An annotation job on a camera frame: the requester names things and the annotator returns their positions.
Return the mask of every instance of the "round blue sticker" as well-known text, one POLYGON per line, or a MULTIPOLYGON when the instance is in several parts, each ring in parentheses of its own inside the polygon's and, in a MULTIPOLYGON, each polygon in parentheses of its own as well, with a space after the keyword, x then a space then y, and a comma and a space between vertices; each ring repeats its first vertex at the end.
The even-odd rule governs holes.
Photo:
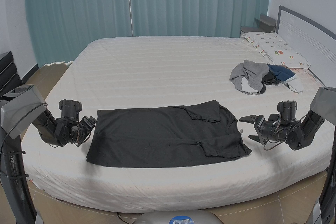
POLYGON ((169 224, 194 224, 194 221, 187 216, 176 216, 170 220, 169 224))

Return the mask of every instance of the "bed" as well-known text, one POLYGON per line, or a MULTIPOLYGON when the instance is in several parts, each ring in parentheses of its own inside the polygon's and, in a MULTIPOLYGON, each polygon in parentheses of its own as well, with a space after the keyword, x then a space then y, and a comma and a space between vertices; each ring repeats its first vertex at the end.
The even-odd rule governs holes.
MULTIPOLYGON (((292 13, 288 19, 285 12, 288 10, 279 11, 277 30, 280 35, 297 27, 296 19, 302 20, 292 13)), ((333 40, 334 47, 329 51, 335 54, 336 38, 333 40)), ((286 41, 304 53, 294 42, 286 41)), ((96 117, 98 109, 192 105, 215 99, 240 118, 251 114, 268 117, 277 112, 279 101, 296 100, 296 115, 300 118, 307 113, 322 85, 312 72, 321 72, 321 80, 325 83, 323 71, 316 68, 319 62, 309 59, 309 55, 304 57, 312 66, 311 71, 296 70, 305 88, 303 94, 294 93, 281 84, 268 86, 264 94, 249 96, 234 88, 229 81, 230 72, 244 59, 266 60, 245 39, 100 39, 82 51, 46 101, 54 116, 60 115, 60 100, 73 99, 83 104, 81 117, 96 117)), ((330 85, 327 86, 336 86, 333 81, 328 82, 330 85)), ((51 148, 40 139, 35 127, 30 126, 22 142, 23 150, 27 152, 24 165, 30 179, 55 198, 125 213, 201 209, 248 201, 274 193, 325 170, 329 165, 333 139, 333 126, 329 122, 322 125, 311 146, 299 151, 292 151, 286 144, 264 151, 261 144, 248 138, 255 134, 253 125, 239 122, 238 129, 241 128, 244 143, 253 151, 247 157, 202 166, 143 169, 87 163, 86 154, 92 138, 81 147, 68 144, 51 148)))

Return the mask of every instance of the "white headboard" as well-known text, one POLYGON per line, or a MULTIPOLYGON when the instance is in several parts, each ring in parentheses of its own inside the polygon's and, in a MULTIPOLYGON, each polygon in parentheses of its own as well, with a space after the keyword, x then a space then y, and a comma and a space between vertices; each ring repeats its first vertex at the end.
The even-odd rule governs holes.
POLYGON ((328 87, 336 88, 336 34, 283 6, 275 30, 311 64, 309 70, 328 87))

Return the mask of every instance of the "floral pillowcase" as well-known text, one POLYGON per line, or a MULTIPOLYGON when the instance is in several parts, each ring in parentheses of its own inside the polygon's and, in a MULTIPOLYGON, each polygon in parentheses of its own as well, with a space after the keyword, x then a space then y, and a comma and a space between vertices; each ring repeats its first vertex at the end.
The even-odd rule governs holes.
POLYGON ((310 64, 277 33, 249 32, 242 35, 270 64, 308 69, 310 64))

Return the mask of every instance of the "fitted sheet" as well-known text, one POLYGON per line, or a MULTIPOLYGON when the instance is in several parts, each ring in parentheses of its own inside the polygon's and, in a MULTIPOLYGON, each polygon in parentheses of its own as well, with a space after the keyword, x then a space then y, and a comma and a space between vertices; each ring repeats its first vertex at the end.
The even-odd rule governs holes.
MULTIPOLYGON (((309 71, 295 70, 303 94, 285 85, 267 86, 250 96, 229 81, 244 59, 266 62, 242 38, 118 37, 90 43, 61 77, 46 101, 54 117, 62 99, 82 102, 84 115, 98 109, 193 105, 217 100, 238 119, 277 113, 281 100, 296 100, 296 117, 309 110, 320 84, 309 71)), ((252 141, 252 124, 238 123, 252 153, 241 159, 193 167, 117 168, 86 162, 92 138, 80 147, 52 148, 30 126, 22 147, 30 179, 51 196, 107 211, 143 213, 217 207, 274 193, 323 171, 330 162, 333 126, 325 122, 311 146, 292 151, 281 144, 264 151, 252 141)))

